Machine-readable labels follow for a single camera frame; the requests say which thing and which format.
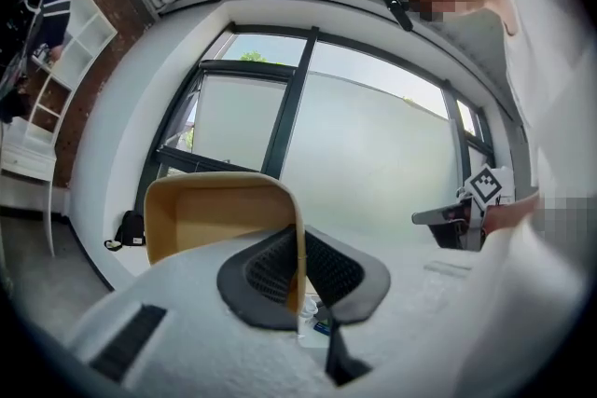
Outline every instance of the floor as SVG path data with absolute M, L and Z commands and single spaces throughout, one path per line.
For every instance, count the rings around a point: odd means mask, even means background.
M 109 291 L 68 226 L 54 223 L 56 256 L 42 221 L 0 218 L 12 299 L 31 321 L 63 341 L 76 321 Z

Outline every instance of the black window frame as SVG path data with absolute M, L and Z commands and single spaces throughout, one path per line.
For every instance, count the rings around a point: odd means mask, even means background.
M 298 66 L 267 62 L 219 60 L 239 34 L 267 34 L 295 37 L 305 39 L 306 43 L 303 47 Z M 188 117 L 188 110 L 194 104 L 191 95 L 199 94 L 201 82 L 205 75 L 233 75 L 239 78 L 275 81 L 286 84 L 285 93 L 272 127 L 270 141 L 260 170 L 264 174 L 279 179 L 282 174 L 285 156 L 290 146 L 292 130 L 299 113 L 300 98 L 317 42 L 367 54 L 391 63 L 440 88 L 444 103 L 446 104 L 448 120 L 451 123 L 458 164 L 459 186 L 464 184 L 465 179 L 471 173 L 469 146 L 485 155 L 491 167 L 495 166 L 491 132 L 483 110 L 474 106 L 465 95 L 452 86 L 449 80 L 439 78 L 419 65 L 386 50 L 350 38 L 321 32 L 319 28 L 314 26 L 311 29 L 300 29 L 275 25 L 236 25 L 231 23 L 214 39 L 202 55 L 199 56 L 199 59 L 191 67 L 171 99 L 146 156 L 146 163 L 137 189 L 135 210 L 139 213 L 143 212 L 147 188 L 153 181 L 158 179 L 160 171 L 164 171 L 164 169 L 167 171 L 168 168 L 175 168 L 181 172 L 253 171 L 238 165 L 181 151 L 165 144 L 166 140 L 168 140 L 168 133 L 172 133 L 173 130 L 179 130 L 176 125 L 181 121 L 181 118 L 185 120 Z M 465 104 L 475 114 L 476 119 L 474 118 L 474 122 L 477 136 L 465 131 L 457 101 Z

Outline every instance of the hand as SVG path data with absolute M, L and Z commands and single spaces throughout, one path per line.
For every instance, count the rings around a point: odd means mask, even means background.
M 54 47 L 49 51 L 49 57 L 53 62 L 57 62 L 62 56 L 62 45 Z

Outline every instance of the black bag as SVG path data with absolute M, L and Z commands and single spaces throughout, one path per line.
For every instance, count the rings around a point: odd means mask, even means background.
M 146 230 L 143 216 L 135 211 L 127 211 L 122 216 L 122 223 L 118 227 L 114 240 L 106 240 L 107 250 L 115 252 L 123 245 L 146 245 Z

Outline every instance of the white t-shirt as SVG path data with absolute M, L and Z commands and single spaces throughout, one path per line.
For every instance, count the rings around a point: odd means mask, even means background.
M 576 241 L 578 259 L 597 215 L 597 37 L 578 0 L 511 2 L 519 28 L 504 31 L 507 77 L 544 201 L 543 235 L 563 249 Z

